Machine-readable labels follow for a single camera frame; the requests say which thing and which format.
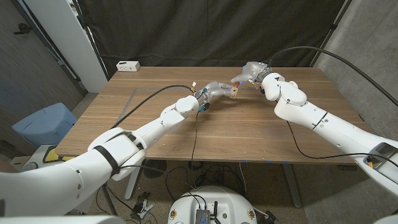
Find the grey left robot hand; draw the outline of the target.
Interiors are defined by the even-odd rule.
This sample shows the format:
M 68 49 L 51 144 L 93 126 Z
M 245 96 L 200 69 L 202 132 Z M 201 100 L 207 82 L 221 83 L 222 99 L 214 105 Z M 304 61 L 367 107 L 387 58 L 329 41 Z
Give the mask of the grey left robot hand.
M 226 83 L 211 82 L 195 93 L 199 106 L 209 103 L 216 96 L 234 96 L 233 87 Z

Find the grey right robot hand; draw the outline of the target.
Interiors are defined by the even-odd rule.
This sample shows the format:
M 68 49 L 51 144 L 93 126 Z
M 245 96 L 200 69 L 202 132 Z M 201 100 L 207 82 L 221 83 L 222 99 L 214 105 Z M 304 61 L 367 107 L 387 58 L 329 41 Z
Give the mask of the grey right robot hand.
M 272 72 L 272 69 L 262 62 L 247 62 L 242 67 L 242 73 L 231 79 L 231 83 L 251 82 L 262 83 L 263 79 Z

